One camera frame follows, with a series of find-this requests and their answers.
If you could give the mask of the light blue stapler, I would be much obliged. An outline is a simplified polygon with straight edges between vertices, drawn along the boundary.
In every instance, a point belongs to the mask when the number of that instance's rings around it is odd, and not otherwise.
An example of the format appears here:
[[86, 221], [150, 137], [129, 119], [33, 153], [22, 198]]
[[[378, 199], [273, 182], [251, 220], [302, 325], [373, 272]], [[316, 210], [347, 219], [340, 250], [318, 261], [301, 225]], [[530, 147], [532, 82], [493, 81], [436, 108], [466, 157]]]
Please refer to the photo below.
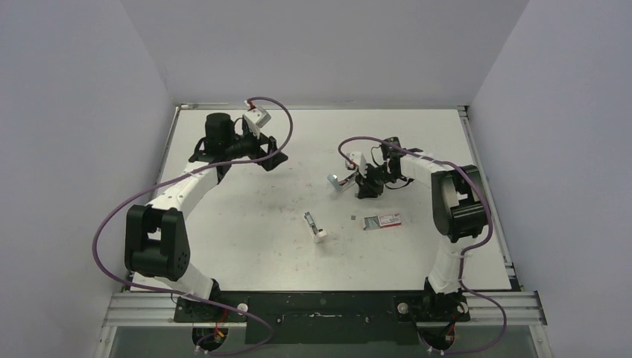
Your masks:
[[340, 178], [337, 175], [329, 174], [327, 176], [327, 180], [331, 184], [334, 191], [339, 193], [339, 192], [344, 192], [345, 190], [353, 186], [356, 183], [357, 175], [358, 175], [357, 172], [352, 172], [350, 175], [347, 175], [344, 178]]

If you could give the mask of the red white staple box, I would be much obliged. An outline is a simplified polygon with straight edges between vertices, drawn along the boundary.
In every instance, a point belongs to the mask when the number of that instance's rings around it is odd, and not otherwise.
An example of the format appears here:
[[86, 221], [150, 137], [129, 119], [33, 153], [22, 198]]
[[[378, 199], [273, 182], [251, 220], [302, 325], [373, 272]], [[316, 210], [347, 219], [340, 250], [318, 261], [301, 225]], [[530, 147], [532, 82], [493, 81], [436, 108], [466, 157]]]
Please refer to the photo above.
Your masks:
[[396, 227], [402, 224], [399, 213], [380, 216], [368, 216], [363, 218], [363, 230], [378, 230], [387, 227]]

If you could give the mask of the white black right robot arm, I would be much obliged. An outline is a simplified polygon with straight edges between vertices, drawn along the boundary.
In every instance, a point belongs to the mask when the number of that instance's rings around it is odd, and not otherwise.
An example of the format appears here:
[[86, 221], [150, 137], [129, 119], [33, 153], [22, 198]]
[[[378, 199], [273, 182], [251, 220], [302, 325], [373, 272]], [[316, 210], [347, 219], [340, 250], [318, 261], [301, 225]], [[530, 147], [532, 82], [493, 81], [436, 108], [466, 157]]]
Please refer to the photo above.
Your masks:
[[444, 236], [438, 246], [425, 289], [431, 293], [421, 300], [423, 314], [438, 320], [451, 310], [447, 295], [462, 290], [466, 254], [484, 227], [489, 225], [489, 208], [481, 198], [480, 173], [476, 166], [456, 166], [432, 159], [419, 148], [401, 148], [391, 137], [380, 143], [382, 163], [369, 163], [360, 151], [350, 152], [346, 166], [355, 172], [359, 199], [378, 198], [389, 183], [419, 183], [430, 191], [432, 218]]

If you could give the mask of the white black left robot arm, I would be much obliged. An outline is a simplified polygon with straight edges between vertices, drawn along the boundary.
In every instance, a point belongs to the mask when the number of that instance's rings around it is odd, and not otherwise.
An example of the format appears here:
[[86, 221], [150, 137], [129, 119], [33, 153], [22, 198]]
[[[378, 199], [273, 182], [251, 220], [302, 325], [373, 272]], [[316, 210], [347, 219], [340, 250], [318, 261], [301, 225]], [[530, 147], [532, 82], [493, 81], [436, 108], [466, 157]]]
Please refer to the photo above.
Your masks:
[[271, 115], [258, 107], [246, 110], [239, 121], [227, 113], [211, 113], [205, 135], [194, 148], [181, 180], [145, 205], [133, 205], [126, 215], [124, 264], [132, 272], [153, 277], [173, 290], [197, 296], [193, 310], [204, 321], [213, 321], [222, 311], [216, 280], [192, 263], [186, 219], [201, 199], [226, 176], [234, 160], [256, 162], [269, 172], [288, 157], [277, 141], [262, 133]]

